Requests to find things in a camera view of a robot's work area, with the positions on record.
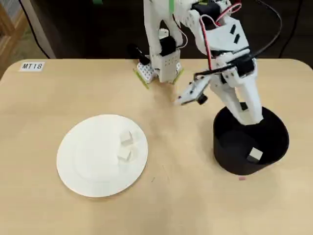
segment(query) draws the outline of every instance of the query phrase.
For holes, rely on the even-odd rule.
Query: black bowl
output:
[[[225,170],[236,175],[253,174],[286,154],[289,135],[285,125],[272,111],[263,107],[262,112],[264,119],[249,126],[241,125],[226,107],[215,117],[214,155]],[[247,160],[253,148],[263,152],[258,163]]]

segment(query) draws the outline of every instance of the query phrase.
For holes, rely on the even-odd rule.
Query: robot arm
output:
[[[179,74],[180,48],[177,45],[183,43],[180,23],[192,31],[198,49],[205,55],[209,53],[209,69],[225,68],[230,63],[247,58],[250,55],[249,44],[240,22],[230,16],[230,6],[229,0],[208,0],[205,4],[198,0],[176,0],[175,11],[171,13],[168,0],[144,0],[151,60],[146,65],[151,75],[146,81],[150,82],[157,75],[160,82],[173,82]],[[169,32],[159,29],[162,20],[167,24]],[[257,124],[263,116],[256,78],[256,60],[248,59],[220,73],[195,77],[175,103],[184,105],[197,101],[203,104],[207,100],[203,92],[210,86],[241,124]],[[235,88],[248,109],[242,110]]]

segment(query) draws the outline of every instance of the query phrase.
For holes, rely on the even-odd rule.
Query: wooden table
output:
[[[183,60],[175,88],[147,90],[127,60],[47,60],[42,72],[12,65],[0,82],[2,235],[313,234],[313,72],[295,60],[259,60],[263,105],[286,124],[290,148],[245,181],[212,154],[222,102],[184,107],[171,100],[205,60]],[[59,144],[99,114],[133,119],[149,143],[147,166],[128,190],[103,199],[67,189],[56,171]]]

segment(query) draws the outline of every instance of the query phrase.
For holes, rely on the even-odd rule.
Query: white paper plate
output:
[[[117,155],[120,135],[130,131],[134,143],[128,161]],[[63,183],[87,197],[105,197],[132,185],[148,158],[148,143],[142,129],[118,115],[100,115],[82,121],[64,137],[57,154],[57,169]]]

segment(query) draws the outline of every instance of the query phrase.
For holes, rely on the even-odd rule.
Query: label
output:
[[[21,65],[21,72],[41,72],[45,62],[24,62]]]

